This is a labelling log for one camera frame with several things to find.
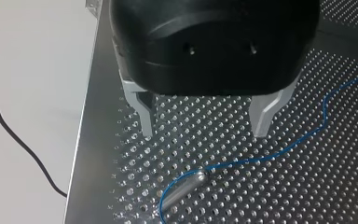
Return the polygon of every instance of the black cable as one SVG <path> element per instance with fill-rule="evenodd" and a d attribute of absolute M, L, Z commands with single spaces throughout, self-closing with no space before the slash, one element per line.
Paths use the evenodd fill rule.
<path fill-rule="evenodd" d="M 36 154 L 34 154 L 34 152 L 24 143 L 22 142 L 22 140 L 8 127 L 8 125 L 6 124 L 4 118 L 2 118 L 1 112 L 0 112 L 0 123 L 2 125 L 2 127 L 7 131 L 8 134 L 10 134 L 10 136 L 20 145 L 22 146 L 25 151 L 28 152 L 28 154 L 30 154 L 30 156 L 32 158 L 34 158 L 34 161 L 36 161 L 36 163 L 39 165 L 40 169 L 42 170 L 43 174 L 46 176 L 46 178 L 48 179 L 48 182 L 50 183 L 50 185 L 54 188 L 55 191 L 57 191 L 57 193 L 61 194 L 63 197 L 67 197 L 67 194 L 64 193 L 62 190 L 60 190 L 57 185 L 54 183 L 54 181 L 51 179 L 50 174 L 48 173 L 48 170 L 46 169 L 45 165 L 43 164 L 43 162 L 36 156 Z"/>

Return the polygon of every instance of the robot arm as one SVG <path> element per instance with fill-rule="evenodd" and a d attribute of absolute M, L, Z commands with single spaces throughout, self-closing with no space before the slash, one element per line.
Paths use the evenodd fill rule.
<path fill-rule="evenodd" d="M 319 20 L 316 0 L 112 0 L 123 90 L 153 134 L 153 94 L 252 95 L 255 137 L 292 97 Z"/>

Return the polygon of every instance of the screw hole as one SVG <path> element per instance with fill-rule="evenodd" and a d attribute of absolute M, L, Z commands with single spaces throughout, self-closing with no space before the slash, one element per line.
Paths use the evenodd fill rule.
<path fill-rule="evenodd" d="M 196 48 L 192 44 L 189 44 L 189 43 L 185 43 L 183 45 L 183 51 L 185 53 L 188 53 L 189 55 L 195 55 L 196 54 Z"/>
<path fill-rule="evenodd" d="M 250 55 L 256 55 L 258 51 L 257 44 L 255 42 L 249 42 L 245 44 L 244 50 L 249 52 Z"/>

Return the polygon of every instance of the hole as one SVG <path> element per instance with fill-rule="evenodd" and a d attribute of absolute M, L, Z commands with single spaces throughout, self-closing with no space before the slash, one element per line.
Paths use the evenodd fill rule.
<path fill-rule="evenodd" d="M 256 55 L 258 52 L 258 46 L 255 42 L 246 43 L 244 50 L 249 53 L 249 55 Z"/>
<path fill-rule="evenodd" d="M 185 43 L 183 45 L 183 51 L 185 53 L 188 53 L 189 55 L 195 55 L 196 54 L 196 48 L 192 44 L 189 44 L 189 43 Z"/>
<path fill-rule="evenodd" d="M 141 205 L 141 211 L 145 212 L 147 211 L 147 205 Z"/>

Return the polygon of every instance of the blue wire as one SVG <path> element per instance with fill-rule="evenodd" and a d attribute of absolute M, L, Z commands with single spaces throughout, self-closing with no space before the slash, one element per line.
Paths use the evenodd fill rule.
<path fill-rule="evenodd" d="M 234 165 L 242 165 L 242 164 L 245 164 L 245 163 L 250 163 L 250 162 L 258 162 L 258 161 L 270 161 L 274 158 L 278 158 L 280 157 L 282 154 L 290 151 L 291 149 L 293 149 L 296 145 L 302 143 L 304 140 L 306 140 L 307 138 L 309 138 L 311 135 L 313 134 L 316 134 L 318 132 L 320 132 L 321 130 L 325 129 L 325 127 L 327 126 L 327 121 L 328 121 L 328 117 L 327 117 L 327 105 L 328 105 L 328 102 L 330 100 L 330 98 L 335 95 L 337 92 L 343 90 L 343 89 L 346 89 L 348 88 L 350 85 L 352 84 L 356 84 L 358 83 L 358 78 L 352 80 L 352 81 L 349 81 L 343 85 L 341 85 L 338 89 L 335 89 L 335 90 L 332 90 L 330 91 L 329 93 L 327 93 L 324 97 L 324 102 L 323 102 L 323 117 L 324 117 L 324 122 L 322 123 L 322 125 L 313 130 L 312 132 L 310 133 L 306 133 L 304 136 L 300 137 L 299 139 L 297 139 L 292 145 L 290 145 L 289 147 L 285 148 L 284 150 L 278 152 L 278 153 L 275 153 L 275 154 L 272 154 L 270 156 L 267 156 L 267 157 L 262 157 L 262 158 L 255 158 L 255 159 L 246 159 L 246 160 L 243 160 L 243 161 L 230 161 L 230 162 L 223 162 L 223 163 L 219 163 L 219 164 L 216 164 L 216 165 L 210 165 L 210 166 L 207 166 L 205 167 L 205 170 L 206 171 L 211 171 L 212 169 L 221 169 L 221 168 L 226 168 L 228 166 L 234 166 Z M 173 180 L 173 182 L 171 182 L 171 184 L 168 185 L 168 187 L 164 190 L 164 192 L 161 194 L 161 199 L 159 200 L 159 206 L 158 206 L 158 211 L 159 211 L 159 217 L 161 218 L 161 222 L 163 224 L 165 224 L 165 218 L 164 218 L 164 215 L 162 213 L 162 202 L 164 201 L 164 198 L 167 194 L 167 192 L 171 189 L 171 187 L 173 185 L 175 185 L 179 180 L 187 177 L 187 176 L 190 176 L 190 175 L 193 175 L 197 172 L 199 172 L 200 170 L 192 170 L 192 171 L 189 171 L 189 172 L 186 172 L 182 175 L 180 175 L 179 177 L 177 177 L 176 179 Z"/>

